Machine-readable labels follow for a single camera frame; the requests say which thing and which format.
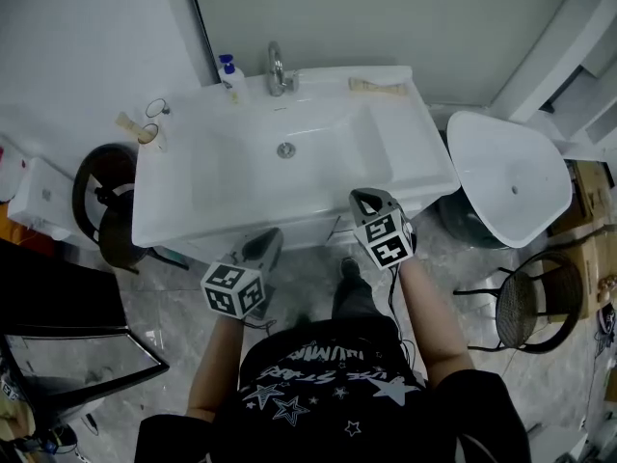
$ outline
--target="white wall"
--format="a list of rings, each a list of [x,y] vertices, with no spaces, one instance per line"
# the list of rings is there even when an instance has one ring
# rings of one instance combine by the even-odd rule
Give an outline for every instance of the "white wall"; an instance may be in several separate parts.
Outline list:
[[[0,132],[74,175],[96,146],[128,141],[120,110],[211,83],[182,36],[190,6],[171,2],[0,0]]]
[[[199,0],[216,54],[263,73],[268,41],[288,68],[409,65],[428,102],[487,105],[562,0]]]

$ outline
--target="tile floor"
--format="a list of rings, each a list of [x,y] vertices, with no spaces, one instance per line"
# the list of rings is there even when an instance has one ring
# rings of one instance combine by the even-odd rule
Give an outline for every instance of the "tile floor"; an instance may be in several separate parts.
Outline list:
[[[519,252],[474,249],[451,238],[430,208],[418,215],[414,224],[419,241],[417,254],[457,314],[469,343],[497,345],[492,320],[495,304],[490,295],[453,297],[451,291],[476,284],[498,266],[516,267],[520,259],[542,248],[542,239]],[[378,271],[357,245],[287,252],[272,277],[277,292],[267,316],[277,320],[273,332],[290,327],[299,313],[307,313],[313,319],[329,317],[337,283],[336,264],[346,255],[360,262],[363,276],[373,286],[378,309],[389,313],[390,274]],[[81,253],[79,261],[90,267],[106,268],[96,253]],[[139,276],[116,271],[129,324],[143,339],[154,343],[171,368],[155,379],[106,398],[94,412],[98,437],[81,422],[74,424],[80,450],[92,461],[132,461],[142,419],[157,413],[184,411],[193,374],[216,320],[199,287],[207,266],[192,260],[190,266],[186,272],[147,258],[140,264]],[[404,337],[412,339],[404,307],[397,287],[394,308]],[[540,331],[542,327],[538,326],[534,340],[551,334],[553,326]],[[606,351],[594,362],[595,331],[595,321],[581,320],[565,343],[546,355],[512,350],[472,351],[471,355],[477,368],[501,375],[525,427],[542,422],[578,428],[587,415],[589,428],[601,416],[604,374],[611,354]],[[264,335],[262,331],[247,330],[245,353]],[[425,371],[419,358],[416,369]]]

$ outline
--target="metal chair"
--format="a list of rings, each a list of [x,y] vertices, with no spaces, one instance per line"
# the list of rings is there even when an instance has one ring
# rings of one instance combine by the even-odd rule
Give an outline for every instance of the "metal chair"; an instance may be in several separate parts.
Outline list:
[[[531,277],[525,269],[538,261],[549,261],[553,267],[539,276]],[[499,344],[495,348],[469,346],[470,350],[501,351],[516,348],[526,353],[547,353],[559,346],[577,325],[582,308],[582,279],[575,264],[564,254],[547,250],[524,262],[516,271],[499,268],[508,274],[500,288],[469,291],[455,290],[454,295],[490,293],[496,298],[496,330]],[[535,282],[540,281],[546,296],[546,310],[538,312],[538,293]],[[559,330],[541,343],[526,343],[533,334],[537,318],[542,315],[564,315]]]
[[[145,256],[188,270],[181,262],[167,259],[154,249],[133,245],[133,186],[137,158],[121,145],[107,144],[93,150],[82,162],[73,184],[72,208],[80,230],[98,245],[103,258],[112,266],[134,274],[134,266]],[[90,177],[101,186],[94,190],[98,201],[107,206],[97,229],[86,211],[86,191]]]

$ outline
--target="soap dispenser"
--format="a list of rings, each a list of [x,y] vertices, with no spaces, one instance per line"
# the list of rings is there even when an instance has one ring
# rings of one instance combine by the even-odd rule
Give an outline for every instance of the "soap dispenser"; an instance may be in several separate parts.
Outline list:
[[[219,55],[223,66],[219,68],[219,77],[234,104],[249,102],[249,88],[244,73],[233,64],[233,55]]]

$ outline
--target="chrome faucet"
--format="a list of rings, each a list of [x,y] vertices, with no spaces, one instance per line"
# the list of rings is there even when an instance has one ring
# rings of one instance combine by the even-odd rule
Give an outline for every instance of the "chrome faucet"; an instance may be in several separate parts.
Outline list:
[[[298,70],[285,77],[281,47],[276,41],[270,41],[268,44],[268,88],[272,96],[280,96],[285,91],[294,93],[298,90]]]

